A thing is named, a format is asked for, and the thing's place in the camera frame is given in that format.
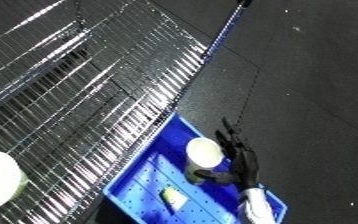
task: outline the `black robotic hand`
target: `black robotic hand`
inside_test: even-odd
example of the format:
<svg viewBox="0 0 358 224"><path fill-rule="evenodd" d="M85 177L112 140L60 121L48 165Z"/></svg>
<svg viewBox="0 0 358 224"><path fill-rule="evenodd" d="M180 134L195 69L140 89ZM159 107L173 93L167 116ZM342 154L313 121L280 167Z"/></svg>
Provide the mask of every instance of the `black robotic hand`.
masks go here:
<svg viewBox="0 0 358 224"><path fill-rule="evenodd" d="M239 192L257 188L259 164L255 152L246 139L245 141L240 140L238 127L230 125L226 118L223 118L222 121L230 135L230 140L220 131L216 131L215 135L223 153L231 161L229 171L196 170L194 174L217 184L234 184Z"/></svg>

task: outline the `floor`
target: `floor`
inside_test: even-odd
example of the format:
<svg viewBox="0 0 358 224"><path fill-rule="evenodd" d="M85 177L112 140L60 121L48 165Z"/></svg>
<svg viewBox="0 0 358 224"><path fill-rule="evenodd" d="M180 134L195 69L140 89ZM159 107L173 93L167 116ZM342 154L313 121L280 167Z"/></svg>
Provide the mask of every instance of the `floor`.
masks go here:
<svg viewBox="0 0 358 224"><path fill-rule="evenodd" d="M154 2L206 44L236 4ZM358 224L358 1L255 0L224 45L179 113L212 138L258 75L242 129L284 223ZM117 223L103 214L89 223Z"/></svg>

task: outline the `blue plastic crate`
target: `blue plastic crate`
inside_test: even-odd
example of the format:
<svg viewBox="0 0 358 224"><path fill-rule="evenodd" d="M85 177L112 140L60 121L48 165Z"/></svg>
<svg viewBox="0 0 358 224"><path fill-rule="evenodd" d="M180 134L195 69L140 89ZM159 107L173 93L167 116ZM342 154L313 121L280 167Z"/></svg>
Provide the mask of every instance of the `blue plastic crate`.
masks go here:
<svg viewBox="0 0 358 224"><path fill-rule="evenodd" d="M202 136L179 115L171 116L151 144L140 152L103 190L103 193L138 223L239 223L237 190L205 182L189 184L183 170L187 143ZM223 161L216 170L226 170ZM189 199L172 213L160 197L173 186ZM267 191L276 223L281 223L287 206Z"/></svg>

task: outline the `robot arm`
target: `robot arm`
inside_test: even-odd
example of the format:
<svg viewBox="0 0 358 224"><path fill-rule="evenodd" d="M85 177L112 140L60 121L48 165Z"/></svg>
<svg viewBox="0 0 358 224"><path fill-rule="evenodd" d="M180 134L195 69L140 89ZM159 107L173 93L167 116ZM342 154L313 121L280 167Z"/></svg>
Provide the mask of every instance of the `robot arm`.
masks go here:
<svg viewBox="0 0 358 224"><path fill-rule="evenodd" d="M227 172L212 172L197 170L195 174L218 184L234 184L240 194L238 215L244 224L274 224L272 208L266 201L266 194L259 186L259 163L256 153L248 141L241 141L237 127L231 126L226 119L223 125L230 135L217 131L216 137L225 156L230 159L230 170Z"/></svg>
<svg viewBox="0 0 358 224"><path fill-rule="evenodd" d="M275 224L272 208L263 189L251 188L240 193L238 216L244 224Z"/></svg>

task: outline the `wire grid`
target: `wire grid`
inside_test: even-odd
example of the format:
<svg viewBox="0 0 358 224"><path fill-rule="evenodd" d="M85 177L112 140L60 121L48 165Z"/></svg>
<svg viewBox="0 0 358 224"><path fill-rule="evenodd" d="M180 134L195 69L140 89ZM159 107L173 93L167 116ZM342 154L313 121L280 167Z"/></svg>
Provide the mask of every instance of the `wire grid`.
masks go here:
<svg viewBox="0 0 358 224"><path fill-rule="evenodd" d="M30 182L0 223L74 223L201 69L144 0L0 0L0 151Z"/></svg>

